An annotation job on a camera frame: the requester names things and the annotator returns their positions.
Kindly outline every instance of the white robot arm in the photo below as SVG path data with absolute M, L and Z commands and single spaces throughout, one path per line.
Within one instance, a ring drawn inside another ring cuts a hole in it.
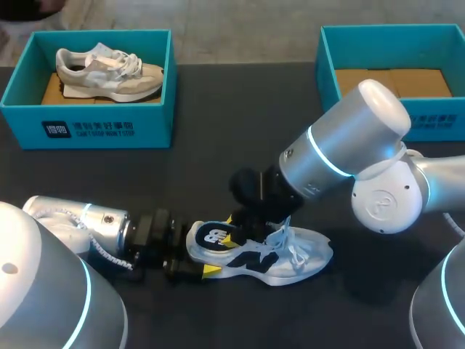
M 407 151 L 402 138 L 410 128 L 406 109 L 386 87 L 362 81 L 281 153 L 279 166 L 235 174 L 230 187 L 244 209 L 234 223 L 280 222 L 351 177 L 355 216 L 377 233 L 399 233 L 422 212 L 465 208 L 465 157 Z

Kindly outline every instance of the floor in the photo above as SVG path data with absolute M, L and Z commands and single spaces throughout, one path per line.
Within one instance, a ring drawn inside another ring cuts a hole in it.
M 180 63 L 314 60 L 320 26 L 458 23 L 463 0 L 68 0 L 70 29 L 170 28 Z M 26 36 L 0 56 L 14 65 Z

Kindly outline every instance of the shoe lace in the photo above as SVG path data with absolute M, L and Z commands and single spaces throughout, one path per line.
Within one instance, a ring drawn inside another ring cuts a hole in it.
M 119 50 L 113 51 L 116 54 L 116 62 L 123 63 L 122 66 L 116 68 L 109 68 L 110 71 L 119 70 L 118 78 L 122 76 L 140 76 L 142 71 L 142 60 L 134 53 L 128 55 L 127 53 Z
M 301 267 L 308 260 L 309 255 L 300 247 L 294 229 L 289 226 L 290 222 L 291 217 L 287 217 L 281 227 L 267 237 L 264 246 L 271 247 L 272 251 L 287 249 L 292 254 L 292 263 L 296 267 Z

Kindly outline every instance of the beige sneaker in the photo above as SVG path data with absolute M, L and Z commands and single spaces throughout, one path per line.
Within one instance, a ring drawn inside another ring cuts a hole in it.
M 121 103 L 146 98 L 163 83 L 161 67 L 103 44 L 85 53 L 59 49 L 57 74 L 65 85 L 65 97 L 108 97 Z

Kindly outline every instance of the shoebox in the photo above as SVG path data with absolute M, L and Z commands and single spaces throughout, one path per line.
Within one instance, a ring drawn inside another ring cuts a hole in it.
M 57 50 L 88 52 L 99 42 L 163 67 L 161 93 L 140 103 L 64 98 L 55 73 Z M 0 109 L 23 149 L 169 148 L 176 80 L 171 31 L 36 32 Z
M 406 140 L 465 140 L 465 37 L 457 25 L 324 26 L 315 75 L 324 111 L 375 79 L 410 114 Z

